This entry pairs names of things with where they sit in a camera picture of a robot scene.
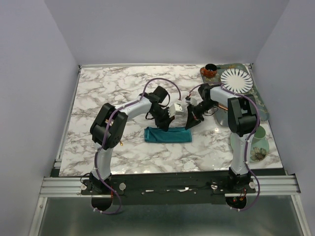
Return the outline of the teal cloth napkin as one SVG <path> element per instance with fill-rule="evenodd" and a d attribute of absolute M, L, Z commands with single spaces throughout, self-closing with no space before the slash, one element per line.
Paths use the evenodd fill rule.
<path fill-rule="evenodd" d="M 191 143 L 191 131 L 184 127 L 170 127 L 168 131 L 159 128 L 147 127 L 144 130 L 144 141 L 155 144 Z"/>

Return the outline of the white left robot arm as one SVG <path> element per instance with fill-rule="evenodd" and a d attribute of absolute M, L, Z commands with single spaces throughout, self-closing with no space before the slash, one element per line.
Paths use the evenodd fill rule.
<path fill-rule="evenodd" d="M 174 112 L 161 103 L 170 95 L 161 86 L 151 93 L 143 93 L 135 100 L 115 107 L 109 103 L 104 104 L 97 114 L 90 133 L 95 143 L 96 154 L 94 168 L 89 180 L 94 191 L 104 194 L 111 187 L 110 163 L 114 147 L 120 142 L 126 123 L 142 114 L 150 114 L 158 129 L 167 131 L 174 120 Z"/>

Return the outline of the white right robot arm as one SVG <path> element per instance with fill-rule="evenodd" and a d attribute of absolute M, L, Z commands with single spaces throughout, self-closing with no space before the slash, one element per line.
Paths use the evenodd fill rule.
<path fill-rule="evenodd" d="M 185 129 L 190 129 L 204 121 L 204 113 L 213 107 L 223 105 L 227 108 L 227 123 L 236 135 L 233 159 L 228 170 L 227 189 L 239 192 L 251 181 L 249 166 L 252 139 L 260 125 L 259 111 L 252 95 L 245 96 L 226 89 L 223 84 L 208 83 L 196 86 L 202 101 L 196 104 L 191 95 L 186 97 L 188 118 Z"/>

